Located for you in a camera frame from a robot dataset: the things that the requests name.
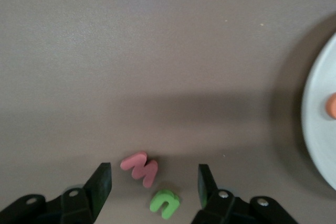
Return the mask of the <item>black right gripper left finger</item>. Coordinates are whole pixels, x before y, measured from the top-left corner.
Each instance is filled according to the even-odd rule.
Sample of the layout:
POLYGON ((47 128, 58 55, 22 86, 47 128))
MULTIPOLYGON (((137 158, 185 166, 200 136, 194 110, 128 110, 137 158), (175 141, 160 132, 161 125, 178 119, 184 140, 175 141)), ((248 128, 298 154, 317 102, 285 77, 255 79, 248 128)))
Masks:
POLYGON ((25 195, 1 210, 1 223, 94 223, 112 189, 110 163, 102 163, 82 187, 46 201, 25 195))

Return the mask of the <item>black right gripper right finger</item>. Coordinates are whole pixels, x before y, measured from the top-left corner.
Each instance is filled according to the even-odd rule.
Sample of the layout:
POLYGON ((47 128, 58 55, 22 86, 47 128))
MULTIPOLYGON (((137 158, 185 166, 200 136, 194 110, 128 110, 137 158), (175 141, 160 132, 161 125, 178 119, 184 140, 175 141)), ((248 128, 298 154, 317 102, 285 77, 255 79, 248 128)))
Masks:
POLYGON ((219 189, 207 164, 199 164, 197 182, 201 210, 192 223, 297 223, 273 198, 256 196, 245 202, 230 191, 219 189))

